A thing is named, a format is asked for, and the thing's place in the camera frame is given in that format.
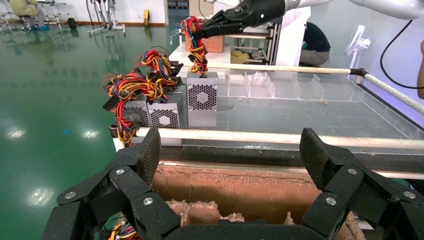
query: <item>transparent plastic divider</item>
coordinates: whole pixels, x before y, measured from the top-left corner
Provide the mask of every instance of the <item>transparent plastic divider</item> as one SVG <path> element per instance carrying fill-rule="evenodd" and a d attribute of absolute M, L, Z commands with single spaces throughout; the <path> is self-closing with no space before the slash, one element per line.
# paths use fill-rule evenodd
<path fill-rule="evenodd" d="M 324 89 L 322 100 L 349 102 L 354 95 L 354 90 L 348 86 L 349 82 L 344 76 L 338 79 L 321 78 L 319 85 Z"/>
<path fill-rule="evenodd" d="M 297 100 L 300 94 L 299 82 L 294 72 L 281 72 L 272 80 L 275 99 Z"/>
<path fill-rule="evenodd" d="M 228 80 L 226 78 L 226 73 L 224 71 L 217 71 L 218 75 L 218 96 L 227 97 L 228 96 Z"/>
<path fill-rule="evenodd" d="M 352 98 L 350 98 L 350 102 L 362 102 L 364 99 L 365 91 L 356 85 L 349 78 L 343 76 L 343 80 L 347 81 L 347 86 L 353 90 Z"/>
<path fill-rule="evenodd" d="M 305 73 L 296 74 L 296 79 L 299 82 L 299 99 L 300 100 L 323 100 L 324 89 L 320 86 L 320 78 L 313 75 L 312 78 L 306 76 Z"/>
<path fill-rule="evenodd" d="M 228 75 L 228 97 L 249 97 L 250 85 L 247 75 Z"/>
<path fill-rule="evenodd" d="M 269 99 L 274 94 L 274 84 L 266 72 L 261 72 L 262 79 L 255 79 L 254 75 L 247 75 L 250 85 L 250 98 Z"/>

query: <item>seated person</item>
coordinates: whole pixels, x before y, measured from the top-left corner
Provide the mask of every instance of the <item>seated person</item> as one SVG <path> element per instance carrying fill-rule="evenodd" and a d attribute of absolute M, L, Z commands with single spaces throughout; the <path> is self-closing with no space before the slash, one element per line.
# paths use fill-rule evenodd
<path fill-rule="evenodd" d="M 303 41 L 300 64 L 318 66 L 327 62 L 330 56 L 330 44 L 326 35 L 317 25 L 306 22 Z"/>
<path fill-rule="evenodd" d="M 419 68 L 418 78 L 416 79 L 416 85 L 419 88 L 424 87 L 424 41 L 421 42 L 421 53 L 422 53 L 421 67 Z M 424 99 L 424 89 L 418 89 L 418 97 L 420 99 Z"/>
<path fill-rule="evenodd" d="M 43 12 L 37 8 L 37 0 L 10 0 L 10 7 L 13 13 L 18 17 L 25 17 L 26 22 L 29 24 L 32 30 L 37 29 L 33 17 L 38 18 L 38 27 L 41 31 L 49 30 L 49 26 L 44 25 Z"/>

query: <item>wire connector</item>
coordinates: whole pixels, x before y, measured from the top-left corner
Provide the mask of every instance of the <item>wire connector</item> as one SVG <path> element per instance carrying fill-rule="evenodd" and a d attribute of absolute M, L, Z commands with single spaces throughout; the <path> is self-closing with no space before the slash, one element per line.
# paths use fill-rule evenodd
<path fill-rule="evenodd" d="M 114 109 L 114 107 L 116 107 L 118 105 L 118 103 L 120 102 L 120 98 L 117 96 L 111 96 L 109 98 L 109 100 L 107 100 L 104 104 L 103 104 L 103 108 L 110 112 L 112 109 Z"/>

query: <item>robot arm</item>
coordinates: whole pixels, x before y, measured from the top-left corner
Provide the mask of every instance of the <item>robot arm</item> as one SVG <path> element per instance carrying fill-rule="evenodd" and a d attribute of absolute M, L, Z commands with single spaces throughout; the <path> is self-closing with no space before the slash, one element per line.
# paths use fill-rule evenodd
<path fill-rule="evenodd" d="M 241 33 L 246 27 L 256 27 L 283 16 L 297 8 L 326 4 L 332 0 L 244 0 L 234 8 L 219 11 L 202 29 L 193 34 L 195 39 Z M 349 0 L 382 14 L 398 19 L 416 19 L 424 15 L 424 0 Z"/>

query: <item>cardboard box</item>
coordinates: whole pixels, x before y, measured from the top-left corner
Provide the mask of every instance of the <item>cardboard box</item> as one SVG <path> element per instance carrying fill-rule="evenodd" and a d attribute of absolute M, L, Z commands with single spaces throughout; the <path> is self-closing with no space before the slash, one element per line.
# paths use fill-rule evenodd
<path fill-rule="evenodd" d="M 212 36 L 209 38 L 202 38 L 201 42 L 204 44 L 209 53 L 222 53 L 224 51 L 224 36 Z M 189 46 L 192 42 L 185 36 L 185 51 L 189 51 Z"/>

